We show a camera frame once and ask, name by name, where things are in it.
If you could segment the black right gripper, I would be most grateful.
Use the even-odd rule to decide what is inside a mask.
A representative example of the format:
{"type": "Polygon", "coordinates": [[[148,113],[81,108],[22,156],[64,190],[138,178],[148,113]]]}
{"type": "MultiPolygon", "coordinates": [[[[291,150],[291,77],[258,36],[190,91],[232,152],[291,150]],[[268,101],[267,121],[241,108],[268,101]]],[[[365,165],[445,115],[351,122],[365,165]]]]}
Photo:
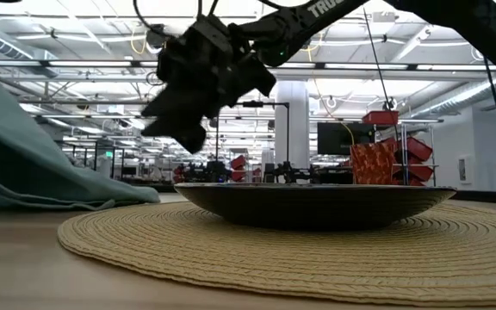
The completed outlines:
{"type": "MultiPolygon", "coordinates": [[[[157,69],[166,86],[152,100],[152,115],[213,118],[252,90],[267,96],[276,78],[250,41],[239,25],[225,25],[214,15],[199,17],[182,35],[168,40],[157,69]]],[[[141,134],[172,138],[191,154],[199,152],[207,138],[199,122],[181,118],[157,118],[141,134]]]]}

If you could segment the teal cloth napkin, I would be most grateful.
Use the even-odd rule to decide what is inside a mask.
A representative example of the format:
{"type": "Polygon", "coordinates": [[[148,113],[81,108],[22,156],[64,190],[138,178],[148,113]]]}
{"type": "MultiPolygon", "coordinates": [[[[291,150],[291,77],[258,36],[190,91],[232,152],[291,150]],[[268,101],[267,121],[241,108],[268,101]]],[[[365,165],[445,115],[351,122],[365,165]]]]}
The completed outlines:
{"type": "Polygon", "coordinates": [[[0,207],[98,211],[159,201],[155,189],[74,166],[0,84],[0,207]]]}

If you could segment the dark round plate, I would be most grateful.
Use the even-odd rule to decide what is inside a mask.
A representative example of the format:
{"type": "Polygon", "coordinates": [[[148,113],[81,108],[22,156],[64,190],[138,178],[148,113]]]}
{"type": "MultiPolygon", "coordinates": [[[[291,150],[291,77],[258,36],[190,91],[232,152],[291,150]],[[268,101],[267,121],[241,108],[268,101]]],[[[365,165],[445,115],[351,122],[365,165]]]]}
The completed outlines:
{"type": "Polygon", "coordinates": [[[313,231],[382,228],[456,194],[451,187],[371,184],[178,183],[175,190],[235,224],[313,231]]]}

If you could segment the round woven straw placemat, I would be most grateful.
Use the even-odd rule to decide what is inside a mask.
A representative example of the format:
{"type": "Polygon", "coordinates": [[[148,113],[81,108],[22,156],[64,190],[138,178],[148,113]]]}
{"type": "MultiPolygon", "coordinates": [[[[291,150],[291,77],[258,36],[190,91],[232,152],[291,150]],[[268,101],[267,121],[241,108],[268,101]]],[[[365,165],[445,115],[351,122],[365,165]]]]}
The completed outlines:
{"type": "Polygon", "coordinates": [[[234,225],[189,202],[97,211],[59,226],[80,256],[157,278],[271,295],[496,306],[496,210],[439,205],[379,230],[234,225]]]}

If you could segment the black monitor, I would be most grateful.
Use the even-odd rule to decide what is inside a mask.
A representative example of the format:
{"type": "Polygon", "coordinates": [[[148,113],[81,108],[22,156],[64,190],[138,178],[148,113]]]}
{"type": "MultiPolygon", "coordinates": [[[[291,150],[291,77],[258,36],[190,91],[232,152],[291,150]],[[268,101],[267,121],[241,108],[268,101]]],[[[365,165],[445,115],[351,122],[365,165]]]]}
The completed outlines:
{"type": "Polygon", "coordinates": [[[350,147],[375,142],[373,125],[362,123],[317,124],[317,153],[321,155],[350,155],[350,147]]]}

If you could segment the red patterned cup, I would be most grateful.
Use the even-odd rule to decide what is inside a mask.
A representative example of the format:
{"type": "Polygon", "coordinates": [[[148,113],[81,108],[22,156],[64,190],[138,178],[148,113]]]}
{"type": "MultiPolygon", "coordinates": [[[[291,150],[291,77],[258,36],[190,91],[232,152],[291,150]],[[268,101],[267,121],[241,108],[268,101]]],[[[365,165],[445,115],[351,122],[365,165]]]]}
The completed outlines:
{"type": "Polygon", "coordinates": [[[355,184],[391,185],[395,146],[391,143],[356,144],[350,147],[355,184]]]}

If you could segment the red storage bin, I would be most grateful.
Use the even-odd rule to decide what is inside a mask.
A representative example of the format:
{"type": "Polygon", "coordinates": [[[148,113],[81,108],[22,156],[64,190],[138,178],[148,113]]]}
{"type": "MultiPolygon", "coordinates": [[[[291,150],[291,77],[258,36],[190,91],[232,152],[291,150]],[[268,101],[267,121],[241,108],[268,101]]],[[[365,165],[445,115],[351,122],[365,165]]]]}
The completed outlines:
{"type": "Polygon", "coordinates": [[[362,123],[380,126],[394,126],[398,122],[399,112],[396,110],[370,111],[362,118],[362,123]]]}

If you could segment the metal shelf with red bins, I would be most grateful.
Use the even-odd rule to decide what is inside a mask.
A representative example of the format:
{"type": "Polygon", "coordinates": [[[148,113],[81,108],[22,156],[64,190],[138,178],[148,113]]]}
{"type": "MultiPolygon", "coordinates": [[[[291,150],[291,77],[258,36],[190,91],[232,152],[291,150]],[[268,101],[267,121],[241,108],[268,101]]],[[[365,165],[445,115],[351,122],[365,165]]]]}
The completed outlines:
{"type": "Polygon", "coordinates": [[[389,138],[384,143],[394,146],[393,184],[424,186],[432,179],[434,168],[426,162],[431,159],[433,149],[423,140],[408,136],[405,146],[401,139],[395,142],[389,138]]]}

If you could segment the black aluminium table frame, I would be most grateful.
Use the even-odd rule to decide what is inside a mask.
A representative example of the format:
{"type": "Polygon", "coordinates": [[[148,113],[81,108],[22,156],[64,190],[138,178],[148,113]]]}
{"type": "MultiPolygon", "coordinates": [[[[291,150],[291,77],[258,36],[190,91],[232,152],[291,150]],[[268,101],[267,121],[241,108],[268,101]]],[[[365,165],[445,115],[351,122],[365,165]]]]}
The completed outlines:
{"type": "MultiPolygon", "coordinates": [[[[161,193],[176,193],[170,184],[140,183],[139,187],[153,188],[161,193]]],[[[496,191],[458,190],[452,200],[496,203],[496,191]]]]}

